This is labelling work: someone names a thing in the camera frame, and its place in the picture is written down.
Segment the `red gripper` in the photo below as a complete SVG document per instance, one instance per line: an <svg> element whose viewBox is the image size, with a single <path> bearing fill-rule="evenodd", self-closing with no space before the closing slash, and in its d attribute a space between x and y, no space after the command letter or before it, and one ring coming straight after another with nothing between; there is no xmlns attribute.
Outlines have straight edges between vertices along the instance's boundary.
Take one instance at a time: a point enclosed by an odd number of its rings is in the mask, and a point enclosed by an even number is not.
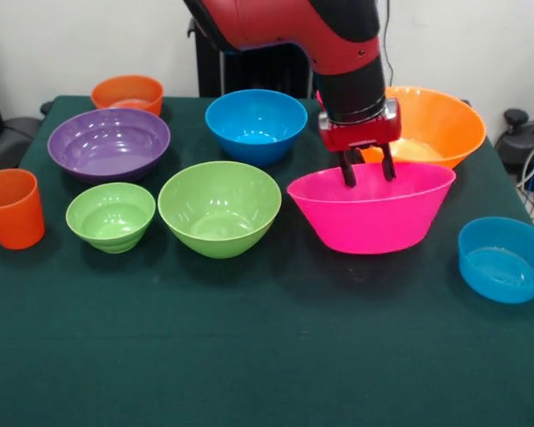
<svg viewBox="0 0 534 427"><path fill-rule="evenodd" d="M381 145L383 152L382 167L384 177L392 181L396 177L390 143L401 136L401 105L396 98L387 99L384 109L375 117L365 122L340 125L328 118L326 110L322 110L318 117L320 137L330 152L338 152L346 186L357 183L353 166L358 164L359 151L357 147Z"/></svg>

